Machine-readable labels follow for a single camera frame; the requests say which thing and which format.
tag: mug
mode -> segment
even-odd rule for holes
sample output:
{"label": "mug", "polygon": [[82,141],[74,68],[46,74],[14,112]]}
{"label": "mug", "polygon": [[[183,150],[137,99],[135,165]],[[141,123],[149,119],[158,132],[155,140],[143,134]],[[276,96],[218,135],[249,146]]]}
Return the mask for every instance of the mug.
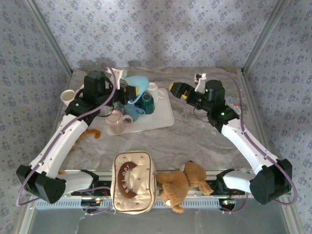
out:
{"label": "mug", "polygon": [[155,110],[154,99],[151,94],[145,93],[140,99],[140,106],[146,115],[150,115]]}
{"label": "mug", "polygon": [[130,115],[123,116],[119,110],[113,110],[106,118],[106,123],[112,133],[120,134],[125,131],[127,125],[133,123],[133,119]]}
{"label": "mug", "polygon": [[128,101],[129,104],[135,104],[143,95],[143,93],[146,90],[148,90],[149,87],[148,79],[145,76],[133,76],[127,77],[124,80],[128,83],[128,85],[134,86],[138,89],[136,92],[136,99],[133,101]]}
{"label": "mug", "polygon": [[122,114],[124,114],[124,105],[121,104],[119,101],[118,101],[118,102],[115,102],[115,103],[113,104],[113,106],[104,106],[103,108],[100,109],[100,114],[101,114],[102,116],[109,115],[113,109],[114,109],[114,110],[118,110],[118,111],[120,111]]}
{"label": "mug", "polygon": [[164,99],[165,94],[160,91],[154,82],[150,82],[148,86],[148,93],[152,95],[154,99],[154,103],[157,102],[159,99]]}
{"label": "mug", "polygon": [[134,104],[127,104],[124,107],[125,115],[130,115],[133,119],[133,122],[137,121],[140,115],[144,115],[145,111],[139,107],[136,107]]}
{"label": "mug", "polygon": [[75,99],[75,95],[76,93],[74,90],[68,89],[61,93],[60,99],[62,100],[62,102],[64,102],[66,106],[68,106],[69,103],[71,103],[71,101]]}

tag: teddy bear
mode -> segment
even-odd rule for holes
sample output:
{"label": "teddy bear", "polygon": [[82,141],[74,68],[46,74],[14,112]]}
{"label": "teddy bear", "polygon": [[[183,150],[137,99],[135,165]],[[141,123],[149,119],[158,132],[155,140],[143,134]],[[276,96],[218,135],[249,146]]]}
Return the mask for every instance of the teddy bear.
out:
{"label": "teddy bear", "polygon": [[206,171],[193,161],[186,162],[181,169],[172,172],[158,172],[157,186],[161,187],[159,195],[163,203],[176,213],[183,213],[180,207],[187,196],[190,187],[198,187],[204,195],[210,195],[213,190],[206,182]]}

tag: gray marble tabletop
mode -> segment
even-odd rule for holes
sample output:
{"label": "gray marble tabletop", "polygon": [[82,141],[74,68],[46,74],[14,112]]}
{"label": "gray marble tabletop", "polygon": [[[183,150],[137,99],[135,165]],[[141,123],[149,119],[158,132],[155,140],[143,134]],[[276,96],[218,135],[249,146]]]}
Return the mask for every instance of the gray marble tabletop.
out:
{"label": "gray marble tabletop", "polygon": [[[76,90],[83,84],[83,72],[75,70],[69,89]],[[129,68],[128,77],[144,75],[149,81],[156,82],[159,88],[166,88],[172,82],[185,82],[195,87],[194,74],[202,72],[227,72],[237,77],[234,68],[216,67],[166,67],[166,68]],[[225,76],[215,79],[222,81],[226,97],[231,96],[238,102],[238,94],[233,82]],[[243,90],[244,120],[247,128],[255,135],[255,126],[249,113]],[[153,159],[157,170],[173,170],[185,161],[193,160],[206,170],[223,170],[228,168],[250,168],[246,159],[237,148],[214,127],[198,120],[193,114],[193,107],[184,100],[177,99],[169,93],[175,123],[168,128],[148,130],[137,133],[110,136],[106,133],[105,118],[96,117],[89,128],[101,131],[101,137],[84,136],[73,152],[65,158],[62,170],[111,170],[116,155],[131,151],[147,151]],[[199,118],[205,119],[205,113],[197,111]]]}

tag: clear glass cup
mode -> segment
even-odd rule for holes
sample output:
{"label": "clear glass cup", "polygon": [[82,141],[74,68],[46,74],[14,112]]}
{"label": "clear glass cup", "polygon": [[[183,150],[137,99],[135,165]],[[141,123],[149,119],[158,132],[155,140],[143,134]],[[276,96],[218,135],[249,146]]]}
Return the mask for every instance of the clear glass cup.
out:
{"label": "clear glass cup", "polygon": [[125,131],[127,125],[133,123],[130,115],[122,115],[119,110],[113,110],[112,113],[106,117],[107,127],[112,133],[120,134]]}

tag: beige bag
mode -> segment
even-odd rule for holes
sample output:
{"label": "beige bag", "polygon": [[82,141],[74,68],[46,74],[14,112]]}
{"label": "beige bag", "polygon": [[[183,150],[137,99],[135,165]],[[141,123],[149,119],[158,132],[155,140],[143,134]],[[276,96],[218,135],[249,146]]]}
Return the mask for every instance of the beige bag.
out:
{"label": "beige bag", "polygon": [[149,211],[156,200],[155,168],[147,152],[117,155],[113,163],[111,195],[116,211],[139,214]]}

